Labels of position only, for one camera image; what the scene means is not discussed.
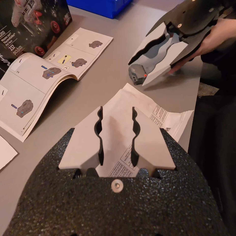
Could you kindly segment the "grey toy motor block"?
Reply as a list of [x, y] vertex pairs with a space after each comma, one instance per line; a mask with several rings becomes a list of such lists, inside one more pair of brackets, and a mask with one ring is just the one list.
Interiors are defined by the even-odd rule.
[[129, 67], [128, 72], [129, 72], [129, 77], [133, 81], [134, 85], [143, 84], [148, 75], [143, 65], [140, 64], [132, 64]]

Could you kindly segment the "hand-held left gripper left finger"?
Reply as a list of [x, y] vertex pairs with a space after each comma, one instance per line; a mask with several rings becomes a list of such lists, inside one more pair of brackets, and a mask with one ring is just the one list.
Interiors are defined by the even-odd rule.
[[103, 107], [99, 106], [75, 126], [59, 169], [80, 169], [84, 174], [89, 168], [103, 166], [102, 119]]

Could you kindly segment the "open instruction booklet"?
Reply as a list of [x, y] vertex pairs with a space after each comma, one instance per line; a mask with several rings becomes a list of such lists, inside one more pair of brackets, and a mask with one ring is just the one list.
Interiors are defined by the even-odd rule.
[[45, 59], [32, 53], [16, 59], [0, 81], [0, 127], [24, 142], [56, 87], [79, 81], [112, 40], [79, 28]]

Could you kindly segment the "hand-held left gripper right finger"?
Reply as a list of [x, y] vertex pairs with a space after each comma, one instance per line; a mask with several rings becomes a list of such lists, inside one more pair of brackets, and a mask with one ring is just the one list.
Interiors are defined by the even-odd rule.
[[160, 177], [158, 170], [174, 170], [175, 164], [160, 128], [137, 107], [132, 107], [133, 132], [131, 163], [146, 169], [150, 177]]

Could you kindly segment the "black toy set box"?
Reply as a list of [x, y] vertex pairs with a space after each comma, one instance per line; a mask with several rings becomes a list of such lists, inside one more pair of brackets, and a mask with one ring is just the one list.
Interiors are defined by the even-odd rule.
[[22, 54], [43, 57], [71, 22], [66, 0], [1, 0], [0, 79]]

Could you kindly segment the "small white paper sheet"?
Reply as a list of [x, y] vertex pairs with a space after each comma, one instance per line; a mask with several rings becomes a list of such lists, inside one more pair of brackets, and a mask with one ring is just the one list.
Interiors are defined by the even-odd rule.
[[18, 152], [0, 136], [0, 170], [4, 168]]

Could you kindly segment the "blue plastic bin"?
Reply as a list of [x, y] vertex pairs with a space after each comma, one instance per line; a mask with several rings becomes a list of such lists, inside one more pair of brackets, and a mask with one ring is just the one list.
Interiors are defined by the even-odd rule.
[[69, 6], [114, 19], [132, 0], [67, 0]]

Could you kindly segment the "grey desk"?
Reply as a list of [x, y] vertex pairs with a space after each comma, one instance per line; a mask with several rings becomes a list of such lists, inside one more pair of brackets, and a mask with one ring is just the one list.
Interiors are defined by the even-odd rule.
[[16, 201], [30, 174], [57, 141], [99, 105], [105, 105], [126, 83], [128, 61], [157, 20], [181, 0], [134, 0], [116, 19], [69, 7], [73, 22], [55, 43], [79, 27], [113, 37], [112, 43], [80, 81], [62, 82], [24, 142], [0, 129], [18, 155], [0, 171], [1, 201]]

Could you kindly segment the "person's right hand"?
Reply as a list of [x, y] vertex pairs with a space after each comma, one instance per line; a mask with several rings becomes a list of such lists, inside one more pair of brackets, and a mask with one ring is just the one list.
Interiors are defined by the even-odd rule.
[[210, 34], [202, 41], [199, 49], [192, 55], [177, 63], [167, 74], [171, 75], [179, 70], [184, 64], [191, 59], [210, 53], [217, 49], [222, 43], [228, 39], [236, 37], [236, 19], [219, 19], [217, 24], [211, 29]]

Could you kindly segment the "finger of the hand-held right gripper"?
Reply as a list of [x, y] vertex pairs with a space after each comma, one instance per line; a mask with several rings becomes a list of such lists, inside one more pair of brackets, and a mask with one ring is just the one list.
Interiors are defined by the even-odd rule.
[[152, 46], [143, 61], [143, 67], [147, 76], [142, 84], [144, 89], [151, 87], [162, 81], [171, 70], [173, 60], [187, 47], [187, 43], [180, 42], [177, 34], [164, 35], [166, 38], [158, 45]]
[[149, 34], [144, 38], [128, 62], [128, 65], [131, 65], [136, 60], [138, 60], [140, 56], [146, 54], [153, 46], [160, 45], [161, 43], [165, 42], [167, 35], [168, 33], [166, 24], [162, 22], [152, 32], [149, 32]]

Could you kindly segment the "white paper bag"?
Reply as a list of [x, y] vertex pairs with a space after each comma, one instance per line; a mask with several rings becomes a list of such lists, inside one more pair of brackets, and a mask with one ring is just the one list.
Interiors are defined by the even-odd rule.
[[131, 163], [132, 107], [137, 107], [155, 125], [163, 128], [178, 142], [193, 111], [171, 113], [157, 105], [151, 98], [126, 84], [103, 107], [102, 137], [103, 166], [96, 171], [100, 177], [135, 177], [139, 171]]

